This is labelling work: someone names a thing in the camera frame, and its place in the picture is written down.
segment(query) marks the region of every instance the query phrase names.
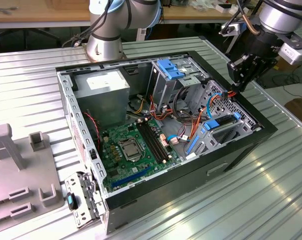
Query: metal hinge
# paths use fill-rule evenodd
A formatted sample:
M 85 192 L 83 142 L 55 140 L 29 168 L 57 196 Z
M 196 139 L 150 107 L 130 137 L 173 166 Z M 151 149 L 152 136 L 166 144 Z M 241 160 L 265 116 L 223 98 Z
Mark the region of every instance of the metal hinge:
M 65 179 L 67 202 L 77 228 L 102 219 L 106 213 L 98 185 L 90 173 L 77 172 Z

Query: motherboard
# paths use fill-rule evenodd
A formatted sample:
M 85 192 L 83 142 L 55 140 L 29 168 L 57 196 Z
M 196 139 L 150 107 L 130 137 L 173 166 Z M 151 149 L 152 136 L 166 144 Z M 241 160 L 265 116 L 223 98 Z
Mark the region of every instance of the motherboard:
M 114 127 L 102 132 L 102 162 L 108 192 L 130 185 L 180 163 L 153 119 Z

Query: aluminum table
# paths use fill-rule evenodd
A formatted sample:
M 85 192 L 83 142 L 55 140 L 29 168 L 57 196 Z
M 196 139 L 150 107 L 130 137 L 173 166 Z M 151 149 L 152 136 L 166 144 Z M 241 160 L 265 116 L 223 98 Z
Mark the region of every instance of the aluminum table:
M 128 42 L 127 57 L 196 50 L 226 79 L 226 59 L 197 37 Z M 63 194 L 64 179 L 82 171 L 59 94 L 55 67 L 84 64 L 81 47 L 0 54 L 0 124 L 13 138 L 50 136 Z M 96 222 L 77 230 L 65 205 L 0 232 L 0 239 L 302 239 L 302 123 L 257 84 L 243 95 L 278 131 L 241 164 L 106 236 Z

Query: green circuit board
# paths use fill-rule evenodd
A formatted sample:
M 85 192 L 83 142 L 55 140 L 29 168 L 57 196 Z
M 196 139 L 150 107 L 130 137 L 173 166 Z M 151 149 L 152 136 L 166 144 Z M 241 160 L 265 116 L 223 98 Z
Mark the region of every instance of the green circuit board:
M 153 119 L 149 120 L 148 125 L 152 128 L 155 137 L 160 142 L 161 139 L 159 135 L 162 134 L 162 131 L 158 127 L 156 121 Z M 108 192 L 113 192 L 121 187 L 125 187 L 142 178 L 151 176 L 161 170 L 180 163 L 180 158 L 171 147 L 163 148 L 165 152 L 171 156 L 170 159 L 166 163 L 158 163 L 137 129 L 136 123 L 114 127 L 103 131 L 102 134 L 104 136 L 102 162 L 107 172 L 107 176 L 103 183 Z M 126 140 L 137 143 L 140 147 L 141 155 L 134 162 L 127 160 L 126 158 L 127 155 L 131 154 L 134 156 L 134 154 L 136 154 L 136 152 L 130 151 L 131 149 L 129 149 L 129 146 L 126 146 L 127 148 L 125 148 L 125 146 L 122 145 L 123 141 Z M 136 174 L 140 174 L 141 176 L 135 177 L 129 182 L 114 186 L 114 183 Z

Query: wooden table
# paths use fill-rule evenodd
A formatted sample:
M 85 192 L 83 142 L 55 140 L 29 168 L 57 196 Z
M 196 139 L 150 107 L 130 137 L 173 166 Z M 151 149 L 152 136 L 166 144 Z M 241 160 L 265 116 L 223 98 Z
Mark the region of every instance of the wooden table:
M 89 10 L 55 10 L 50 0 L 0 0 L 0 8 L 18 6 L 11 15 L 0 12 L 0 29 L 89 26 Z M 214 9 L 199 12 L 192 7 L 164 7 L 165 24 L 221 23 L 230 14 Z

